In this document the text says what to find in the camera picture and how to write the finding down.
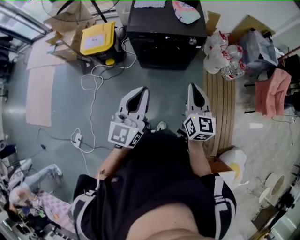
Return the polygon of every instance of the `yellow bin lid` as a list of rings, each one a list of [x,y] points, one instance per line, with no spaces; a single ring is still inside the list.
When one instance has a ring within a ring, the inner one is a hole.
[[[97,24],[82,30],[80,52],[87,56],[105,52],[113,45],[115,22]]]

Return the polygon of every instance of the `shoe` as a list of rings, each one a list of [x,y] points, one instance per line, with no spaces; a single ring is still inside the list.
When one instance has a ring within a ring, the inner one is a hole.
[[[164,130],[164,129],[166,129],[166,128],[167,128],[167,124],[166,124],[165,122],[161,121],[161,122],[158,124],[156,130],[157,130],[157,131],[161,131],[161,130]]]
[[[62,176],[62,170],[56,164],[54,164],[54,165],[56,167],[57,176],[61,177]]]

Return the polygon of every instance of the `plastic bottle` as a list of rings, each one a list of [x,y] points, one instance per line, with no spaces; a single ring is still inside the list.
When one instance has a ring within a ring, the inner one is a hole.
[[[222,33],[221,31],[214,33],[211,37],[208,37],[204,45],[204,53],[208,55],[215,46],[220,46],[222,50],[225,50],[228,46],[228,37],[230,33]]]
[[[229,65],[231,56],[227,51],[222,51],[220,46],[215,46],[205,57],[203,66],[211,74],[215,74]]]
[[[245,74],[246,65],[242,61],[232,61],[228,66],[221,70],[225,80],[233,80]]]
[[[232,56],[232,61],[239,61],[243,56],[243,48],[239,45],[230,45],[226,50]]]

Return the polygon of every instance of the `gray floor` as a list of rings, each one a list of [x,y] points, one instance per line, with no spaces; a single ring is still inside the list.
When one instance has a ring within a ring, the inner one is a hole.
[[[132,50],[130,43],[127,49]],[[133,60],[128,55],[125,65]],[[153,127],[165,121],[168,127],[176,131],[184,120],[185,100],[189,83],[201,85],[202,58],[197,55],[186,71],[165,71],[142,69],[136,62],[121,75],[104,82],[97,92],[94,103],[92,122],[96,135],[96,146],[112,147],[107,141],[111,116],[117,111],[121,98],[134,88],[147,86],[150,90],[149,110],[146,114]],[[105,77],[115,75],[120,69],[104,73]],[[76,64],[64,64],[56,67],[52,91],[52,127],[45,130],[52,136],[69,139],[76,128],[81,129],[83,140],[92,145],[93,136],[90,129],[90,106],[93,92],[84,91],[80,85],[82,72]],[[3,104],[3,128],[9,134],[11,143],[17,144],[18,158],[24,159],[39,151],[38,129],[26,123],[26,92],[29,70],[22,58],[17,62],[10,83],[9,101]],[[85,87],[94,87],[93,79],[87,78]],[[55,194],[62,200],[70,201],[76,180],[80,174],[86,174],[83,157],[70,141],[59,141],[40,132],[39,141],[46,145],[47,151],[34,156],[34,168],[39,170],[56,163],[64,173],[64,184],[57,188]],[[110,150],[96,149],[86,154],[88,168],[92,175]]]

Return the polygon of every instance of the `forearm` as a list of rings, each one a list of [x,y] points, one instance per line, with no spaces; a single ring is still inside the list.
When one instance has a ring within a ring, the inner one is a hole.
[[[199,177],[211,174],[210,164],[203,150],[203,142],[188,140],[188,152],[194,174]]]
[[[103,175],[105,177],[113,175],[118,170],[122,160],[125,158],[129,151],[129,148],[113,149],[112,152],[105,159],[103,164],[99,167],[98,172],[104,169]]]

